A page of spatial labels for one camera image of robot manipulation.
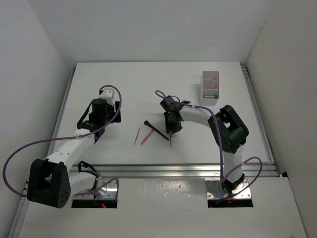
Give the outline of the clear acrylic organizer box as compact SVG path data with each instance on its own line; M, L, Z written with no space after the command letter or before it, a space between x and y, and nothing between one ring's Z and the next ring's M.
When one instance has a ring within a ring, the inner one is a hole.
M203 71L199 86L201 106L215 106L219 100L219 72Z

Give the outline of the metal base plate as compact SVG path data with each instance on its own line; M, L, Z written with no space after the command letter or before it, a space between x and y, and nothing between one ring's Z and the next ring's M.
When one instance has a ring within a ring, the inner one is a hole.
M97 181L96 188L79 192L74 197L96 197L97 199L115 200L118 198L119 179Z
M249 181L245 179L239 184L232 194L229 194L223 187L219 180L206 179L206 193L208 200L221 200L221 199L237 199L237 200L248 200L252 199L251 190L249 188Z

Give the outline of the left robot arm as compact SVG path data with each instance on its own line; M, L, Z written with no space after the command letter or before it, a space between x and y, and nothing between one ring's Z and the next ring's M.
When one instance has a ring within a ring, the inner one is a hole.
M100 174L88 163L80 161L78 174L69 175L82 154L95 144L110 123L121 122L121 102L93 99L77 123L77 129L56 152L36 159L30 168L27 199L55 208L64 207L76 194L95 193Z

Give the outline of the rose gold brush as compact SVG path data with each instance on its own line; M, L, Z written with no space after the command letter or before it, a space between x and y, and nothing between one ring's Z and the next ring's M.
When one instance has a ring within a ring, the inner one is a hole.
M142 140L141 145L143 145L147 139L153 134L154 130L151 129L151 131L145 136L145 138Z

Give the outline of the black powder brush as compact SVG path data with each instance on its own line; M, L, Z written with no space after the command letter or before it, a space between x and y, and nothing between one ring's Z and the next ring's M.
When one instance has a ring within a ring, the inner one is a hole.
M162 132L160 132L157 128L155 128L152 124L150 124L148 120L144 121L144 125L150 127L150 128L153 129L156 133L158 133L158 134L161 135L163 138L165 138L167 141L169 141L169 138L168 138L167 136L165 136Z

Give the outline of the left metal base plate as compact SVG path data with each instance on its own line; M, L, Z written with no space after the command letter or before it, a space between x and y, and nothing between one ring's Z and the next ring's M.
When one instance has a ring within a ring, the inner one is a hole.
M118 198L119 179L97 181L96 188L79 192L74 197L96 197L97 199L115 200Z

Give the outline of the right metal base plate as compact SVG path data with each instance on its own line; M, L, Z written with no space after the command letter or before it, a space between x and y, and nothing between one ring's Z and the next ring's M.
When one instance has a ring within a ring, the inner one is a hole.
M237 199L237 200L248 200L252 199L251 190L249 188L249 181L245 179L239 184L232 194L229 194L223 187L219 180L206 179L206 193L208 200L221 200L221 199Z

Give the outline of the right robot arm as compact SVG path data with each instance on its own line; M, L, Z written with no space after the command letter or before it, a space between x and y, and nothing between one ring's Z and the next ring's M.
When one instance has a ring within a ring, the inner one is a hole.
M236 111L229 105L217 114L209 108L191 105L189 101L176 101L172 96L161 95L160 105L165 110L165 129L175 134L182 129L182 122L194 122L211 129L220 153L220 182L228 194L244 181L242 152L249 130Z

